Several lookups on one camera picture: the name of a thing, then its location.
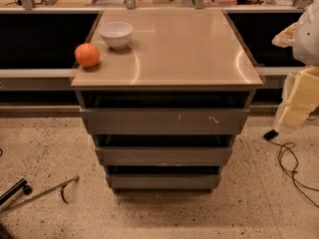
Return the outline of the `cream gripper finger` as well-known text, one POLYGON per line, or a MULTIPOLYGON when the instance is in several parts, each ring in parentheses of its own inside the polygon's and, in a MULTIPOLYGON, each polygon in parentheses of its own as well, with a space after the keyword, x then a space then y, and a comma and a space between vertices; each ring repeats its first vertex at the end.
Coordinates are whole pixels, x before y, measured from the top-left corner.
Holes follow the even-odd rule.
POLYGON ((279 116, 279 124, 288 128, 301 126, 309 117, 310 112, 302 107, 283 106, 279 116))
POLYGON ((293 47, 296 23, 289 25, 272 39, 272 44, 280 48, 293 47))

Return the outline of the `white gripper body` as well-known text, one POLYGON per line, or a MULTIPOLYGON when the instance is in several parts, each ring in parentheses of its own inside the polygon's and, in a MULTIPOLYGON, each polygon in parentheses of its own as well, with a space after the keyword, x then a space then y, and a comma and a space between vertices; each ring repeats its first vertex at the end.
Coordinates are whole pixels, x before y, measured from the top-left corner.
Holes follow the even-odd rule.
POLYGON ((319 67, 308 66, 295 77, 287 110, 294 114, 312 113, 319 106, 319 67))

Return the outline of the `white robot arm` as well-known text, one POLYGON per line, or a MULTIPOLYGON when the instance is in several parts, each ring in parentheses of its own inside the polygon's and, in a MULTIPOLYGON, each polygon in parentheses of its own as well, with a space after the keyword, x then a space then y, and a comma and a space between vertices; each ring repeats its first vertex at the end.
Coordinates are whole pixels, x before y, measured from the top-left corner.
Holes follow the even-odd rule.
POLYGON ((278 118, 280 129, 295 129, 319 107, 319 0, 314 0, 296 23, 277 34, 272 44, 291 47, 293 58, 305 65, 293 79, 286 78, 287 96, 278 118))

